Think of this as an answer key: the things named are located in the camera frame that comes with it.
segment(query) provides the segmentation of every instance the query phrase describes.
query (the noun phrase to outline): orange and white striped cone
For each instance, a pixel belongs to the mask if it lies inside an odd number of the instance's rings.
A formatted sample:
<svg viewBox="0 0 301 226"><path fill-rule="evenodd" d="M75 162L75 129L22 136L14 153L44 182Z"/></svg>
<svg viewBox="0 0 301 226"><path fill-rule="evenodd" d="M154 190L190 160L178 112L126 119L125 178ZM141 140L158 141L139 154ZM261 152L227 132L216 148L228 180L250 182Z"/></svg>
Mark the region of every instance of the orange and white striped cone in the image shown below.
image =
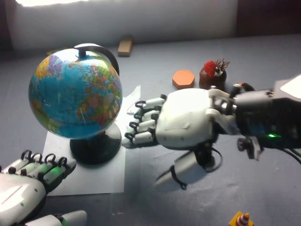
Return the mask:
<svg viewBox="0 0 301 226"><path fill-rule="evenodd" d="M237 218L236 226L247 226L249 223L250 214L246 213L241 217Z"/></svg>

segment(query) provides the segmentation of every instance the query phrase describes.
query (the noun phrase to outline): blue globe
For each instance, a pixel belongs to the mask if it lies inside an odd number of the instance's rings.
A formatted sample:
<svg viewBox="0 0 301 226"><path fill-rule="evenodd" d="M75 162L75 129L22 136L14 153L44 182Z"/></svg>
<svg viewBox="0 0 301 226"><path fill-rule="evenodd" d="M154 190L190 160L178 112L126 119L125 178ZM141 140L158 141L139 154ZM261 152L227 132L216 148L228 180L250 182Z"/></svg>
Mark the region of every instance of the blue globe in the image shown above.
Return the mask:
<svg viewBox="0 0 301 226"><path fill-rule="evenodd" d="M69 139L93 137L116 119L122 87L113 66L101 55L65 49L35 70L28 97L33 114L48 131Z"/></svg>

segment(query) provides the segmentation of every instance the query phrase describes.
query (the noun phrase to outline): orange hexagon block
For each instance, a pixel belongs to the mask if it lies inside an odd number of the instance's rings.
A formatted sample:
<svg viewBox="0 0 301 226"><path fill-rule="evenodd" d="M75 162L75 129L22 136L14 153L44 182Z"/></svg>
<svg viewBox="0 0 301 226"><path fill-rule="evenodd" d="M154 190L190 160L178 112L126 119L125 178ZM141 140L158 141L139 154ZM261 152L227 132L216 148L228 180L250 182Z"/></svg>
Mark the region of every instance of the orange hexagon block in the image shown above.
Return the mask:
<svg viewBox="0 0 301 226"><path fill-rule="evenodd" d="M194 85L194 74L190 70L179 70L174 73L173 85L177 89L192 88Z"/></svg>

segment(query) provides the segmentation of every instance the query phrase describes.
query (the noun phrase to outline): black globe base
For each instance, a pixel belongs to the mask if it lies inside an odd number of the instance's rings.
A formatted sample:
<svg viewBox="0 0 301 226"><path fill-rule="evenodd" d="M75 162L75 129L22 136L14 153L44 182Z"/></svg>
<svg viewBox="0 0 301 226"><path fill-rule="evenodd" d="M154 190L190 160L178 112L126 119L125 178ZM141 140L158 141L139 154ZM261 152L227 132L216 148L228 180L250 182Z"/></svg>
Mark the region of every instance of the black globe base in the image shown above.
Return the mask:
<svg viewBox="0 0 301 226"><path fill-rule="evenodd" d="M113 123L108 129L89 139L70 140L70 149L76 161L97 165L111 160L121 146L121 132Z"/></svg>

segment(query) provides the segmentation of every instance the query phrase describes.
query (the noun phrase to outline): gray table surface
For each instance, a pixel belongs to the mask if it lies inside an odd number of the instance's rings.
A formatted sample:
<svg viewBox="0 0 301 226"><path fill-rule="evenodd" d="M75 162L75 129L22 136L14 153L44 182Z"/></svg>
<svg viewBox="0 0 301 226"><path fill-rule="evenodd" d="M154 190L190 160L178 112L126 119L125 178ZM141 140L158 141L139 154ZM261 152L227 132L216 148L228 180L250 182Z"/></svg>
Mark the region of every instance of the gray table surface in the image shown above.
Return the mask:
<svg viewBox="0 0 301 226"><path fill-rule="evenodd" d="M141 85L142 99L175 91L176 70L196 76L205 61L230 61L227 85L247 82L256 89L301 73L301 35L162 43L134 46L130 58L117 58L124 95ZM31 113L30 77L46 53L0 57L0 165L7 166L25 149L42 152L47 131ZM183 152L161 146L127 150L125 191L48 197L39 216L85 210L89 226L220 226L237 211L249 212L257 226L299 225L301 166L291 156L267 149L259 162L236 148L236 137L221 136L215 148L222 167L201 175L187 191L159 192L156 177Z"/></svg>

